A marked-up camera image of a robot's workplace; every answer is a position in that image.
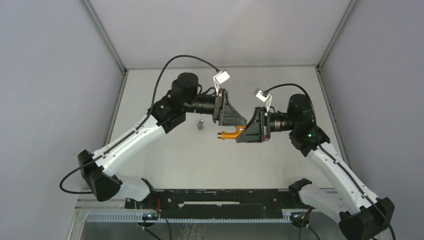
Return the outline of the silver metal faucet fitting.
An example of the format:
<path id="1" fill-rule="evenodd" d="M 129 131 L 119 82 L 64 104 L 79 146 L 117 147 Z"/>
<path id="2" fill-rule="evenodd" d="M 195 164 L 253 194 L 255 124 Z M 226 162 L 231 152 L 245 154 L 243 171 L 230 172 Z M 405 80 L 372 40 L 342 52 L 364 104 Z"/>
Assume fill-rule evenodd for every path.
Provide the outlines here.
<path id="1" fill-rule="evenodd" d="M 197 124 L 197 129 L 199 131 L 203 130 L 204 126 L 203 126 L 204 121 L 201 119 L 199 120 L 198 124 Z"/>

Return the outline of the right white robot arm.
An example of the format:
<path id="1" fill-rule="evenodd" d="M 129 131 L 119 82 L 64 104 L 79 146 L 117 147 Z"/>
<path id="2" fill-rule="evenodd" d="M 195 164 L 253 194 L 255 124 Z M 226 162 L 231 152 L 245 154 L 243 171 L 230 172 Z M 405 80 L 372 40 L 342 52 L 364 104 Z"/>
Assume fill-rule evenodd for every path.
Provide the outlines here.
<path id="1" fill-rule="evenodd" d="M 312 162 L 331 183 L 336 195 L 319 190 L 308 179 L 290 185 L 289 203 L 295 208 L 310 206 L 334 220 L 348 240 L 370 240 L 385 230 L 392 230 L 394 203 L 370 190 L 337 153 L 325 132 L 318 127 L 316 114 L 307 94 L 290 97 L 287 111 L 269 113 L 272 96 L 262 91 L 256 97 L 264 102 L 237 143 L 263 143 L 272 132 L 289 133 L 292 145 Z"/>

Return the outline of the orange faucet body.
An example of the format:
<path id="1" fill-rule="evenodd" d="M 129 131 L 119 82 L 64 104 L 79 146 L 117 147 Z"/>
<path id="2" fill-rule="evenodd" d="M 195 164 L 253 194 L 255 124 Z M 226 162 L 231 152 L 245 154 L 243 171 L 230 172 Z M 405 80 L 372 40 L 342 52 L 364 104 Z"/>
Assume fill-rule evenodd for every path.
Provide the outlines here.
<path id="1" fill-rule="evenodd" d="M 235 131 L 234 132 L 218 132 L 217 133 L 217 138 L 221 139 L 221 140 L 236 140 L 241 134 L 242 132 L 245 130 L 245 126 L 235 126 Z"/>

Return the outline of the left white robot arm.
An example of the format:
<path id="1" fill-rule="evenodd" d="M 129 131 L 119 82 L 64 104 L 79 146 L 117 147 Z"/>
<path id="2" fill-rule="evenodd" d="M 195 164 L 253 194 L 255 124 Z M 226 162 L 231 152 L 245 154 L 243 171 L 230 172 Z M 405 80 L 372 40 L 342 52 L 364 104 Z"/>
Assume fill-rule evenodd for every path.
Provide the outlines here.
<path id="1" fill-rule="evenodd" d="M 219 71 L 212 79 L 215 94 L 199 92 L 199 78 L 191 73 L 181 73 L 171 84 L 171 89 L 153 103 L 147 114 L 132 128 L 113 142 L 94 151 L 83 150 L 77 156 L 81 175 L 92 194 L 104 202 L 120 194 L 136 200 L 149 209 L 157 196 L 144 180 L 119 176 L 121 166 L 154 140 L 164 136 L 186 120 L 187 113 L 211 115 L 220 126 L 235 127 L 240 133 L 247 121 L 231 105 L 228 92 L 220 84 L 230 78 L 227 70 Z"/>

